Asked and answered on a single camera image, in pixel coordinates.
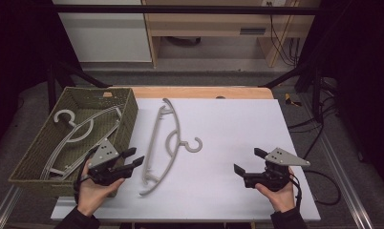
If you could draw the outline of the person's right hand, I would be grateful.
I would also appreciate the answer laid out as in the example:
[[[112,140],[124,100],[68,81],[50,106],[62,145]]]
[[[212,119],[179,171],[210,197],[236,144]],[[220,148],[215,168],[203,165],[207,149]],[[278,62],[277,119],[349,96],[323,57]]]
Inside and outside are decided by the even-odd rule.
[[[261,183],[257,183],[255,188],[269,200],[275,212],[285,213],[295,207],[294,188],[291,181],[277,192],[270,191]]]

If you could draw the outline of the person's left hand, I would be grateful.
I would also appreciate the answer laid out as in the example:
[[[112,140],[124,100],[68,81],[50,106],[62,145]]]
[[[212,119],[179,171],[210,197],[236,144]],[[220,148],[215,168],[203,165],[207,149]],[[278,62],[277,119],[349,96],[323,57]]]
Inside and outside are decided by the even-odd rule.
[[[124,178],[120,178],[108,186],[103,186],[95,184],[90,178],[84,179],[79,186],[77,210],[90,218],[104,200],[117,191],[124,181]]]

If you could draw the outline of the white cabinet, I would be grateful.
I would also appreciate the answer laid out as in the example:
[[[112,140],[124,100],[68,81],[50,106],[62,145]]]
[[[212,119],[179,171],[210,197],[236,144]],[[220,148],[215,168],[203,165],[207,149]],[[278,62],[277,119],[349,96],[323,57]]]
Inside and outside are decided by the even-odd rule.
[[[81,63],[150,62],[142,13],[60,13]]]

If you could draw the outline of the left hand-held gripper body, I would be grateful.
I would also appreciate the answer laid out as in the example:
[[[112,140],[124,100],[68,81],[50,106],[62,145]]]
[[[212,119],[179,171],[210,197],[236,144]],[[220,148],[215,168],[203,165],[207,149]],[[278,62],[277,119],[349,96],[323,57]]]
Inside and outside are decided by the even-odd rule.
[[[120,178],[128,178],[133,174],[133,164],[117,166],[123,159],[114,145],[105,138],[97,147],[96,152],[88,163],[88,175],[99,185],[108,186]]]

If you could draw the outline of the light wooden desk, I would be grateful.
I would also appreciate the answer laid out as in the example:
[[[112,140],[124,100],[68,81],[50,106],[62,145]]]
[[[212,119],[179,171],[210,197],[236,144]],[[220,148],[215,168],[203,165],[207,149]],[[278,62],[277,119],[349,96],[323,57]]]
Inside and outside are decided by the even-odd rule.
[[[141,0],[144,6],[245,6],[317,8],[321,0]],[[312,15],[254,14],[157,14],[145,15],[149,35],[158,40],[164,36],[207,37],[248,36],[258,40],[267,65],[272,68],[290,38],[305,38],[314,17]],[[241,28],[266,28],[264,35],[240,35]]]

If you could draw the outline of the olive green woven basket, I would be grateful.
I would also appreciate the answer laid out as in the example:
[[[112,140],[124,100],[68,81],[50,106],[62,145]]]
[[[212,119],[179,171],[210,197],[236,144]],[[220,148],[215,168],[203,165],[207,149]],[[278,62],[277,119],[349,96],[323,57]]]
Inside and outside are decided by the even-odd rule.
[[[9,182],[44,197],[71,196],[89,150],[105,138],[119,152],[129,148],[138,109],[130,88],[65,88]]]

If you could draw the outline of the yellow and black tool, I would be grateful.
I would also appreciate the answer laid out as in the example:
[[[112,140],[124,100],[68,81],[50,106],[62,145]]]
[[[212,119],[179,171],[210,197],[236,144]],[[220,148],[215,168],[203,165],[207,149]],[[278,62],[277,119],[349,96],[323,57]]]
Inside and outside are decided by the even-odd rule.
[[[289,94],[285,94],[285,102],[286,102],[287,105],[292,105],[292,106],[296,106],[296,107],[301,107],[302,106],[301,102],[293,101]]]

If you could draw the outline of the white board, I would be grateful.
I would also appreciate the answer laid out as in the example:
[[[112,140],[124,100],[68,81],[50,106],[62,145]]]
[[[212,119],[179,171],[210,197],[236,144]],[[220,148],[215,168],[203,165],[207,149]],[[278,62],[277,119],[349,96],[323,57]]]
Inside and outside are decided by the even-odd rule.
[[[183,147],[171,170],[154,192],[145,190],[142,170],[131,178],[96,211],[103,221],[137,222],[215,222],[259,221],[269,219],[273,208],[257,190],[246,188],[234,172],[234,164],[249,173],[261,173],[265,162],[254,155],[255,148],[267,152],[282,148],[295,151],[287,124],[275,99],[173,99],[181,124],[181,139],[195,153]],[[139,113],[131,145],[145,156],[162,99],[139,99]],[[163,142],[175,127],[171,115],[160,121],[154,147],[152,172],[159,176],[169,161]]]

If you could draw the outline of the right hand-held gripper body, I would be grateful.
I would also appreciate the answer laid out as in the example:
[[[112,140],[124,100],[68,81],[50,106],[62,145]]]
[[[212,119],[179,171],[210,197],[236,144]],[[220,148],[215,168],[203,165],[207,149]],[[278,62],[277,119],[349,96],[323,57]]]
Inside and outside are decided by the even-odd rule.
[[[245,172],[243,181],[246,188],[254,188],[257,183],[261,183],[270,191],[277,192],[289,183],[289,166],[310,166],[309,161],[281,148],[275,148],[267,153],[267,157],[263,160],[266,168],[262,173]]]

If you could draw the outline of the aluminium rail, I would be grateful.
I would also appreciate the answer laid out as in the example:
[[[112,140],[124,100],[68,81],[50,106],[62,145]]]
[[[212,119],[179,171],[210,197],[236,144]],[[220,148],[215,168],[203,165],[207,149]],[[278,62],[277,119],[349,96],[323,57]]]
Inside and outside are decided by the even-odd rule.
[[[331,98],[315,102],[315,110],[312,109],[312,102],[307,96],[300,95],[303,106],[309,115],[319,118],[322,126],[314,140],[314,144],[319,144],[325,161],[329,164],[334,180],[341,192],[341,197],[345,200],[352,218],[358,229],[373,229],[373,223],[356,193],[352,181],[345,171],[344,164],[340,162],[338,154],[334,151],[331,142],[323,129],[324,111],[329,111],[334,107]]]
[[[12,185],[0,204],[0,229],[4,229],[11,212],[22,194],[22,190]]]

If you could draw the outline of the black curtain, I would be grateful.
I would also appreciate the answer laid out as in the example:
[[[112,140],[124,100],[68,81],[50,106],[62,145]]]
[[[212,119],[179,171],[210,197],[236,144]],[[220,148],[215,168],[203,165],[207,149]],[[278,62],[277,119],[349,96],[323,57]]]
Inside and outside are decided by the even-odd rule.
[[[81,68],[52,5],[53,0],[0,0],[0,141],[19,94],[44,82],[53,62]]]
[[[321,0],[320,8],[333,13],[314,18],[301,59],[337,20],[321,72],[336,80],[344,123],[384,182],[384,0]]]

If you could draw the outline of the black metal stand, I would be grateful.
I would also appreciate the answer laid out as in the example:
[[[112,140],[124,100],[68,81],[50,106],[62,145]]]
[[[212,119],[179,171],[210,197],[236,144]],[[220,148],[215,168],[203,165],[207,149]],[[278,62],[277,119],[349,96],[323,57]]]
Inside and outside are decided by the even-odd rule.
[[[49,112],[52,111],[57,101],[55,83],[58,83],[62,89],[65,89],[66,87],[74,87],[75,83],[72,80],[72,75],[76,75],[98,88],[109,88],[108,84],[91,77],[68,63],[61,61],[53,62],[47,69]]]
[[[312,86],[312,96],[311,96],[311,113],[317,122],[322,122],[321,115],[321,102],[320,102],[320,93],[321,93],[321,71],[319,68],[310,63],[299,64],[296,68],[291,71],[284,73],[282,76],[271,80],[265,85],[261,85],[261,88],[272,89],[279,84],[287,81],[288,79],[298,76],[298,79],[295,83],[294,89],[297,93],[305,93],[309,86]]]

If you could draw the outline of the black horizontal frame bar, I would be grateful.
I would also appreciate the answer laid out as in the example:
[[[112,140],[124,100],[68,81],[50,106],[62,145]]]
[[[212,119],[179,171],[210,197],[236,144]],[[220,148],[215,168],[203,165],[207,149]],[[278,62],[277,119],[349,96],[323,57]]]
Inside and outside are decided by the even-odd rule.
[[[233,6],[134,6],[134,5],[53,5],[57,12],[72,13],[188,13],[188,14],[263,14],[316,15],[318,8],[233,7]]]

